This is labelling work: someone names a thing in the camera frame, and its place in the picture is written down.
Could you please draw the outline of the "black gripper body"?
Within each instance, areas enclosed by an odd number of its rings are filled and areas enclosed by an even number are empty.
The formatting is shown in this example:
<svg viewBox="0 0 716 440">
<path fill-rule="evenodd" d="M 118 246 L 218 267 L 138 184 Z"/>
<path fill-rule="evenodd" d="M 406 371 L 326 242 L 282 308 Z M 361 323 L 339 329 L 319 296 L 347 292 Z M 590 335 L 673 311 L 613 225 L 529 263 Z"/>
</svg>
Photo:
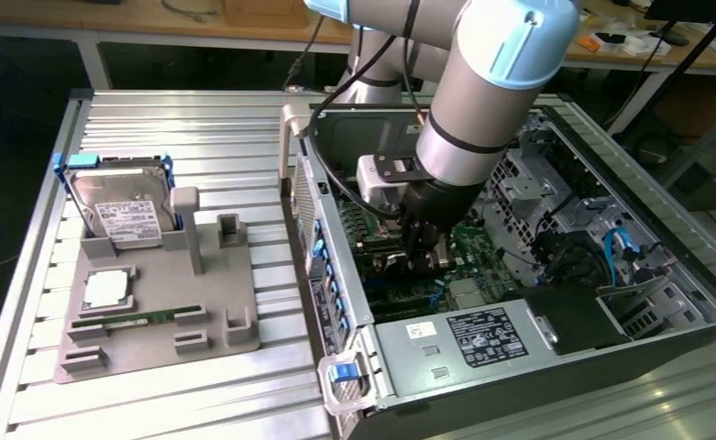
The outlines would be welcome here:
<svg viewBox="0 0 716 440">
<path fill-rule="evenodd" d="M 485 183 L 454 186 L 441 181 L 411 181 L 402 197 L 402 238 L 447 236 L 466 216 Z"/>
</svg>

